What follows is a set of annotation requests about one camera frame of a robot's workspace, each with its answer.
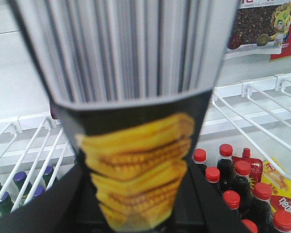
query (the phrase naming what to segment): dark brown bottle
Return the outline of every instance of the dark brown bottle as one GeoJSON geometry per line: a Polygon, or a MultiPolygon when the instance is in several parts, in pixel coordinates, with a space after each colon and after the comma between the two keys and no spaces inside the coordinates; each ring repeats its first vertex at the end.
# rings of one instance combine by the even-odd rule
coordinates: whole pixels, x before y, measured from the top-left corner
{"type": "Polygon", "coordinates": [[[222,191],[227,191],[233,183],[233,148],[230,144],[222,144],[219,151],[221,156],[217,168],[220,170],[220,187],[222,191]]]}
{"type": "Polygon", "coordinates": [[[274,214],[273,228],[270,230],[270,233],[289,232],[291,232],[291,214],[284,210],[278,210],[274,214]]]}
{"type": "Polygon", "coordinates": [[[272,188],[266,183],[257,183],[254,187],[254,198],[245,218],[253,221],[259,233],[267,233],[270,229],[272,188]]]}
{"type": "Polygon", "coordinates": [[[193,161],[196,164],[196,167],[206,175],[206,151],[201,148],[196,149],[194,151],[193,161]]]}
{"type": "Polygon", "coordinates": [[[239,213],[239,204],[241,202],[241,197],[238,193],[232,190],[225,191],[223,194],[223,200],[227,206],[235,213],[235,215],[240,219],[241,215],[239,213]]]}
{"type": "Polygon", "coordinates": [[[212,185],[215,191],[221,195],[221,188],[220,188],[220,171],[218,168],[211,166],[206,168],[206,180],[212,185]]]}
{"type": "Polygon", "coordinates": [[[239,206],[240,213],[244,213],[250,206],[250,174],[251,166],[246,161],[237,161],[235,163],[235,175],[231,190],[237,192],[241,197],[239,206]]]}

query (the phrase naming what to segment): purple bottle cap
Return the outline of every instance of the purple bottle cap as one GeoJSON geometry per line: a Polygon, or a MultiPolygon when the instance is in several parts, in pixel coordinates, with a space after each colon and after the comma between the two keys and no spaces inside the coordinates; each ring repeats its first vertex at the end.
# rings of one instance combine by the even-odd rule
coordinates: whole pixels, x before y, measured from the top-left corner
{"type": "Polygon", "coordinates": [[[23,179],[25,179],[27,177],[27,174],[24,171],[19,171],[18,173],[16,173],[13,177],[13,181],[17,182],[17,181],[21,181],[23,179]]]}
{"type": "Polygon", "coordinates": [[[47,166],[47,168],[45,168],[44,174],[43,175],[49,175],[54,171],[54,168],[52,166],[47,166]]]}
{"type": "Polygon", "coordinates": [[[4,192],[1,201],[5,200],[9,196],[9,193],[7,191],[4,192]]]}
{"type": "Polygon", "coordinates": [[[38,185],[37,189],[34,192],[33,197],[35,198],[35,197],[41,195],[42,193],[44,193],[44,187],[42,185],[38,185]]]}

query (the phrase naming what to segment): food packaging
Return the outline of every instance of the food packaging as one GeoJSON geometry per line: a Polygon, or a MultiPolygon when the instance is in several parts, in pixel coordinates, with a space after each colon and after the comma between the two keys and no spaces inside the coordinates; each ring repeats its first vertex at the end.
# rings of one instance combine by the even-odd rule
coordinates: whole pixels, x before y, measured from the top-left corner
{"type": "Polygon", "coordinates": [[[291,180],[283,177],[268,162],[263,162],[264,170],[261,181],[272,187],[271,208],[273,212],[285,210],[291,213],[291,180]]]}
{"type": "Polygon", "coordinates": [[[250,54],[280,54],[289,38],[291,0],[239,1],[225,59],[250,54]]]}

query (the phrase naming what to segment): white wall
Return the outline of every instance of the white wall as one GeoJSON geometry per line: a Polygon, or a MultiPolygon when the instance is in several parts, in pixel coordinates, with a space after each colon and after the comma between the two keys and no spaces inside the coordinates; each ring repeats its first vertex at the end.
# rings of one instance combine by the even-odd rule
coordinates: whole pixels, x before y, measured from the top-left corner
{"type": "MultiPolygon", "coordinates": [[[[291,58],[269,62],[269,57],[262,54],[225,60],[218,84],[291,72],[291,58]]],[[[12,14],[0,0],[0,119],[46,111],[48,98],[12,14]]]]}
{"type": "Polygon", "coordinates": [[[252,54],[223,61],[217,84],[291,73],[291,57],[270,62],[268,54],[252,54]]]}
{"type": "Polygon", "coordinates": [[[0,0],[0,119],[49,111],[10,9],[0,0]]]}

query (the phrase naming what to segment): refrigerator shelf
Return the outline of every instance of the refrigerator shelf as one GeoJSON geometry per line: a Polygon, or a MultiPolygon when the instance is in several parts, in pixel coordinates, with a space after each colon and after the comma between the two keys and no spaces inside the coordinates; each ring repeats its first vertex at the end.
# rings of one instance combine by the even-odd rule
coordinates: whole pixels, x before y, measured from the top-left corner
{"type": "Polygon", "coordinates": [[[0,121],[0,125],[6,121],[5,126],[0,130],[0,181],[2,184],[0,200],[4,192],[9,191],[14,202],[13,211],[19,207],[29,182],[32,183],[32,188],[25,204],[32,199],[46,167],[54,166],[53,175],[45,187],[48,190],[58,177],[64,157],[69,157],[68,164],[73,164],[71,157],[74,153],[64,135],[63,128],[57,127],[60,122],[54,121],[47,114],[15,117],[11,122],[8,120],[10,119],[0,121]],[[18,192],[12,180],[20,170],[27,171],[27,178],[18,192]]]}
{"type": "Polygon", "coordinates": [[[216,87],[211,103],[224,118],[206,120],[202,134],[237,129],[275,169],[291,180],[291,73],[216,87]],[[242,98],[241,106],[235,103],[235,98],[242,98]],[[270,123],[282,133],[274,133],[270,123]],[[246,127],[260,132],[259,138],[252,137],[246,127]],[[277,153],[270,149],[265,136],[273,141],[274,148],[282,149],[277,149],[277,153]]]}

